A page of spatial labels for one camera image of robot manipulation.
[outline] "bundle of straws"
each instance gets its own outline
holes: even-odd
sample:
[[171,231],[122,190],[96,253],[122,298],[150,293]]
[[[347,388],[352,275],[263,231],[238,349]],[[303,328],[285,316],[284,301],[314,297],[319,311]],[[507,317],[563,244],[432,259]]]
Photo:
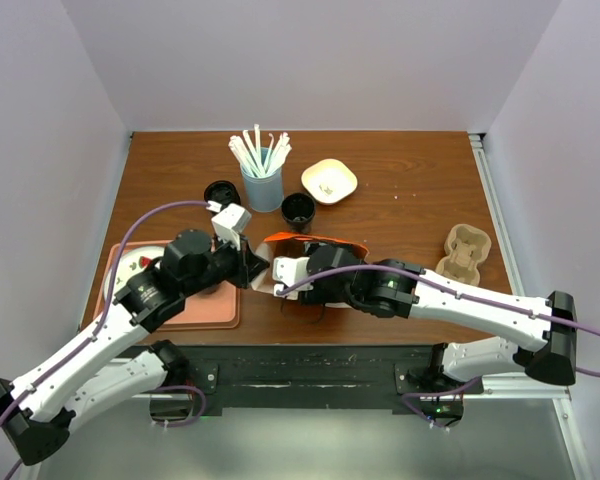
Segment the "bundle of straws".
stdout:
[[260,146],[260,125],[255,124],[253,130],[256,140],[255,146],[251,141],[251,137],[249,137],[249,130],[243,130],[244,141],[242,137],[234,135],[229,140],[229,148],[248,175],[254,178],[266,178],[273,175],[274,172],[284,165],[287,155],[291,151],[289,135],[287,132],[281,134],[274,148],[273,134],[270,133],[271,143],[269,144],[266,156],[263,158]]

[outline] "gray floor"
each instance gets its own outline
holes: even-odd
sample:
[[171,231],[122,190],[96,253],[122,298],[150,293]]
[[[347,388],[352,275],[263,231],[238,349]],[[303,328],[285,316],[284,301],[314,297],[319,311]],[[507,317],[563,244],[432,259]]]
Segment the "gray floor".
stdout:
[[466,400],[450,433],[384,411],[226,410],[164,431],[130,400],[69,439],[42,478],[570,479],[550,400]]

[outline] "salmon-colored tray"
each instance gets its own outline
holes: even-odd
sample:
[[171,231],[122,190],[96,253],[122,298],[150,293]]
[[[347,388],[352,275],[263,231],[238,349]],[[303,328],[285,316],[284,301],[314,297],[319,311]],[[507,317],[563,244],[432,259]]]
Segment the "salmon-colored tray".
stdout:
[[[164,247],[169,241],[161,240],[155,242],[131,242],[124,249],[124,253],[130,252],[138,247],[159,246]],[[104,283],[113,257],[118,251],[120,244],[111,247],[105,275],[100,284],[98,292],[98,301],[94,318],[97,317],[103,308]],[[167,321],[158,329],[159,332],[188,331],[188,330],[210,330],[220,328],[234,328],[240,323],[240,291],[228,282],[222,282],[218,289],[211,294],[196,294],[187,298],[184,311],[171,320]]]

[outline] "wood grain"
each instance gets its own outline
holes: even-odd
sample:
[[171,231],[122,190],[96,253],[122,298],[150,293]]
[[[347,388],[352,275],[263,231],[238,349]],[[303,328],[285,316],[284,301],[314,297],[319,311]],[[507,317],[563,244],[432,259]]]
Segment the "wood grain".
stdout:
[[[167,202],[202,199],[214,180],[233,182],[246,195],[227,142],[230,132],[136,133],[109,224],[83,326],[94,313],[98,287],[111,246],[147,210]],[[480,268],[481,286],[510,293],[502,255],[466,133],[463,132],[291,132],[293,151],[284,167],[285,194],[302,191],[302,171],[322,160],[342,160],[358,177],[358,189],[334,206],[318,206],[315,234],[365,242],[369,260],[396,258],[434,268],[444,256],[451,227],[468,223],[494,240]],[[180,208],[149,219],[134,241],[165,240],[185,228],[211,232],[209,214]],[[276,211],[254,213],[246,234],[252,247],[284,231]],[[242,295],[242,319],[233,330],[152,335],[179,344],[431,344],[467,342],[486,335],[446,322],[380,320],[353,310],[327,310],[315,324],[280,300],[253,291]]]

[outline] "white wall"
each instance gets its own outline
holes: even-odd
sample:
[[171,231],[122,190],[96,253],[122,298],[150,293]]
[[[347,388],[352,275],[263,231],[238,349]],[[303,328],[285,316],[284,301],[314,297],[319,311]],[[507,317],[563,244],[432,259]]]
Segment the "white wall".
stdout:
[[[600,0],[562,2],[486,146],[527,293],[569,291],[600,327]],[[600,369],[600,340],[578,347]],[[573,396],[600,479],[600,380]]]
[[127,137],[60,2],[1,0],[0,376],[75,333]]
[[559,0],[63,0],[136,130],[485,131]]

